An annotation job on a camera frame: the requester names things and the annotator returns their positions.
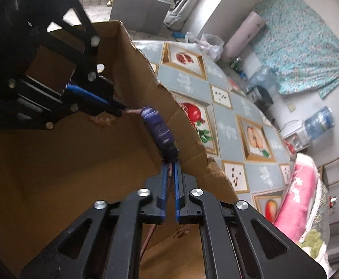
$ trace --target concrete floor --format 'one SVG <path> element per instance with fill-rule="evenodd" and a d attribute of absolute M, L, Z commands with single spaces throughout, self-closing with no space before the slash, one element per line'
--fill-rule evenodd
<path fill-rule="evenodd" d="M 107 7 L 106 4 L 103 5 L 86 5 L 84 6 L 85 12 L 87 13 L 91 22 L 106 22 L 110 19 L 111 7 Z M 73 10 L 69 10 L 68 13 L 63 17 L 65 21 L 71 25 L 79 25 L 81 22 L 76 16 Z M 48 31 L 53 31 L 60 29 L 57 24 L 52 23 L 48 27 Z M 172 36 L 172 31 L 163 27 L 160 33 L 156 36 L 148 33 L 128 30 L 129 35 L 132 40 L 166 40 L 166 41 L 175 41 L 175 38 Z"/>

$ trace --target pink towel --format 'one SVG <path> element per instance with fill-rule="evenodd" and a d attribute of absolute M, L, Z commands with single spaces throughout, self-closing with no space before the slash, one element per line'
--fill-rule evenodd
<path fill-rule="evenodd" d="M 311 157 L 298 154 L 294 174 L 274 225 L 293 242 L 298 242 L 313 206 L 318 171 Z"/>

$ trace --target gray curtain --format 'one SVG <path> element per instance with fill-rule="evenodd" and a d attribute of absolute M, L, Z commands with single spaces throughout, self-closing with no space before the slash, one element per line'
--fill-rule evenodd
<path fill-rule="evenodd" d="M 167 14 L 164 19 L 164 24 L 173 31 L 180 31 L 198 1 L 199 0 L 182 0 L 172 12 Z"/>

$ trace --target teal floral cloth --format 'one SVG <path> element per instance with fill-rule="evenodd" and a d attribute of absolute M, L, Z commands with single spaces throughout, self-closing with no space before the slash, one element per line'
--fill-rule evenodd
<path fill-rule="evenodd" d="M 339 40 L 303 0 L 262 0 L 253 10 L 266 26 L 251 44 L 281 94 L 317 90 L 324 98 L 339 85 Z"/>

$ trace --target pink cylinder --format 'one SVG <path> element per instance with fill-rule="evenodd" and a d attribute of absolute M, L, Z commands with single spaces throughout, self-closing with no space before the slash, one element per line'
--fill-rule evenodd
<path fill-rule="evenodd" d="M 264 25 L 265 21 L 262 17 L 254 11 L 250 13 L 225 45 L 221 59 L 224 62 L 235 59 Z"/>

